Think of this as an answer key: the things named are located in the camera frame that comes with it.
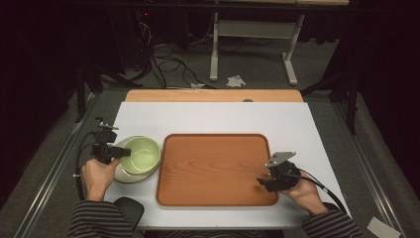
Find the striped sleeve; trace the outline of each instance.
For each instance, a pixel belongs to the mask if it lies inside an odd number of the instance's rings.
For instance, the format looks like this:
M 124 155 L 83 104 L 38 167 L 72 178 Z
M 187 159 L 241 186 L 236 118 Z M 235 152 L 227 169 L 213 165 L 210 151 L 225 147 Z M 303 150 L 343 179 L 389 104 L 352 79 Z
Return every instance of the striped sleeve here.
M 74 208 L 68 237 L 133 237 L 130 222 L 111 202 L 80 201 Z
M 302 223 L 302 228 L 309 238 L 365 237 L 352 218 L 337 210 L 311 217 Z

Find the white table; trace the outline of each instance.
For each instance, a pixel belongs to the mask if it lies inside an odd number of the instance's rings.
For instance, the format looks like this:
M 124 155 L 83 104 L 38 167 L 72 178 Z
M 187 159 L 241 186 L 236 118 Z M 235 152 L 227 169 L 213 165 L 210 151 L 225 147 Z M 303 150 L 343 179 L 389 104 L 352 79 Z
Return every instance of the white table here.
M 304 102 L 123 102 L 114 123 L 117 143 L 148 136 L 162 146 L 175 133 L 260 133 L 270 153 L 291 151 L 291 161 L 342 200 L 309 107 Z M 114 181 L 105 200 L 128 196 L 145 207 L 142 229 L 284 229 L 301 225 L 307 213 L 281 195 L 274 206 L 164 207 L 156 201 L 158 171 L 137 183 Z M 324 201 L 333 200 L 320 190 Z
M 253 2 L 271 4 L 301 4 L 301 5 L 332 5 L 346 6 L 349 0 L 215 0 L 219 2 Z M 219 20 L 219 13 L 214 13 L 213 23 L 213 51 L 210 61 L 210 80 L 217 81 L 219 68 L 219 37 L 244 37 L 289 40 L 287 52 L 281 53 L 281 59 L 286 69 L 290 85 L 297 85 L 291 57 L 302 28 L 304 15 L 299 15 L 296 22 L 258 22 L 258 21 L 232 21 Z

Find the person's left hand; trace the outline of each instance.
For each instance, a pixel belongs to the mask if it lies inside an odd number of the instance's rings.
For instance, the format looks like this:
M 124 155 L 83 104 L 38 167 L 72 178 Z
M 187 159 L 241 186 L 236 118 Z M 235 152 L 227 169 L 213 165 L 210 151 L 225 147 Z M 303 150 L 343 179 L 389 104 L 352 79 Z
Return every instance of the person's left hand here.
M 109 165 L 100 163 L 96 159 L 91 159 L 83 166 L 82 177 L 87 189 L 86 200 L 102 201 L 105 192 L 114 179 L 115 169 L 120 164 L 119 159 L 115 159 Z

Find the paper scrap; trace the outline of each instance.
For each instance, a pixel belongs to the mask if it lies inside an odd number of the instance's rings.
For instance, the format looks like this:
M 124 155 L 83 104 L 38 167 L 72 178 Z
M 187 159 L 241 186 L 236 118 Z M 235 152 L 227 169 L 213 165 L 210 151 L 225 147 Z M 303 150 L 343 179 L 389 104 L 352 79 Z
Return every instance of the paper scrap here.
M 231 87 L 241 87 L 241 85 L 246 85 L 246 83 L 241 79 L 241 77 L 239 75 L 233 76 L 233 77 L 228 77 L 228 84 L 226 84 L 227 86 L 231 86 Z
M 371 219 L 367 229 L 379 238 L 398 238 L 401 235 L 400 232 L 381 222 L 376 217 Z
M 206 84 L 202 84 L 202 83 L 200 83 L 200 84 L 191 83 L 191 88 L 192 89 L 197 89 L 197 88 L 201 88 L 201 87 L 203 87 L 205 85 Z

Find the hand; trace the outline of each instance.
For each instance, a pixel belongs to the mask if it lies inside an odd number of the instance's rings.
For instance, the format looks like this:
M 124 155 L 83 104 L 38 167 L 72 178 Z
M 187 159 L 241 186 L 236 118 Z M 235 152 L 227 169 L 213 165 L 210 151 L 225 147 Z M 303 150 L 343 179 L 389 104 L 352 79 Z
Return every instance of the hand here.
M 302 172 L 301 175 L 309 178 L 304 172 Z M 316 185 L 308 180 L 301 178 L 295 187 L 289 190 L 283 190 L 280 193 L 290 197 L 298 206 L 308 211 L 311 216 L 329 211 L 324 203 L 322 203 Z
M 100 163 L 96 159 L 91 159 L 83 166 L 82 177 L 87 189 L 86 200 L 102 201 L 105 192 L 114 179 L 115 169 L 120 164 L 119 159 L 115 159 L 109 165 Z

